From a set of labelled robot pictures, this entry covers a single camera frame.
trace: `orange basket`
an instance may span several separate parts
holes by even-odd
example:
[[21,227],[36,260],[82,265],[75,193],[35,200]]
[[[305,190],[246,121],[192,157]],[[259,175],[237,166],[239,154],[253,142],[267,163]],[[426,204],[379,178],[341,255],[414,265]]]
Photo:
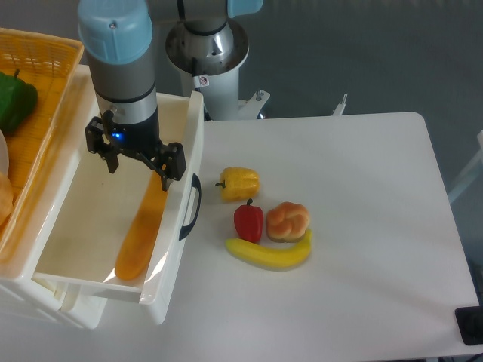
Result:
[[8,178],[14,189],[14,209],[0,225],[0,262],[14,250],[10,240],[15,222],[35,184],[52,133],[57,111],[74,76],[84,46],[80,41],[0,28],[0,72],[18,75],[38,91],[34,112],[11,134],[5,134],[8,147]]

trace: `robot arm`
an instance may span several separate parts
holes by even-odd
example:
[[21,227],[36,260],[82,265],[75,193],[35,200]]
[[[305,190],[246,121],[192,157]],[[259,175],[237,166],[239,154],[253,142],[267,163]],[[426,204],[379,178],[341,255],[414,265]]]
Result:
[[189,32],[212,36],[226,25],[227,17],[256,12],[263,0],[148,3],[150,8],[145,0],[79,3],[79,35],[100,108],[100,118],[93,118],[85,132],[88,150],[106,160],[109,172],[115,172],[121,153],[156,171],[165,190],[170,179],[182,177],[186,162],[180,143],[165,145],[159,139],[152,22],[180,20]]

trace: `white table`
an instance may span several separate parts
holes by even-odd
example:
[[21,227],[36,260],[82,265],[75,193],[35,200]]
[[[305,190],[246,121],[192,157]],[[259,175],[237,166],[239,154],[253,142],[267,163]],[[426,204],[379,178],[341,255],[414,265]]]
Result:
[[[474,354],[454,309],[478,300],[423,119],[414,113],[205,124],[198,225],[168,316],[109,302],[96,330],[0,319],[2,360],[363,361]],[[312,214],[313,251],[266,271],[224,249],[232,213],[213,186],[259,171],[254,203]]]

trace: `banana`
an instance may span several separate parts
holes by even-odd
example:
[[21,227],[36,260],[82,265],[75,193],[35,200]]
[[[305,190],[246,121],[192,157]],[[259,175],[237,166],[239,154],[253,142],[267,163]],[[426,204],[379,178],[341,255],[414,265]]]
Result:
[[303,262],[310,254],[312,230],[307,229],[302,240],[288,249],[272,249],[242,239],[227,239],[226,249],[236,258],[269,269],[286,269]]

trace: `gray floor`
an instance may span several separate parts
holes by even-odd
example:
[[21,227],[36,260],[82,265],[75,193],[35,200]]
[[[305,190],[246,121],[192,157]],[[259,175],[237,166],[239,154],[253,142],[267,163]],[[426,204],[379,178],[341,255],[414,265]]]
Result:
[[[76,0],[0,0],[0,26],[78,38]],[[425,119],[448,187],[478,151],[483,130],[483,2],[478,0],[265,0],[239,18],[251,52],[240,96],[272,94],[269,117],[413,111]],[[179,94],[157,26],[158,91]],[[483,265],[483,176],[454,204],[475,271]]]

